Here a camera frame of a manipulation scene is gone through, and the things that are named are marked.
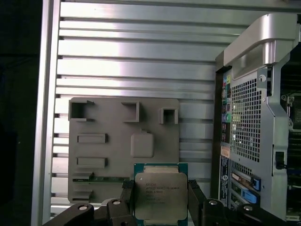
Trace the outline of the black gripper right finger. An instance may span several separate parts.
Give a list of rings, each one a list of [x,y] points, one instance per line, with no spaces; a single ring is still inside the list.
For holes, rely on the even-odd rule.
[[[234,210],[208,199],[195,180],[188,181],[188,211],[196,226],[286,226],[287,222],[254,204]]]

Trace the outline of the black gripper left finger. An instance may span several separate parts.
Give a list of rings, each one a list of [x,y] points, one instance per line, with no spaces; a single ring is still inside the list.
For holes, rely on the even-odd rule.
[[[95,209],[92,204],[77,203],[46,222],[45,226],[135,226],[133,180],[124,181],[119,198],[106,200]]]

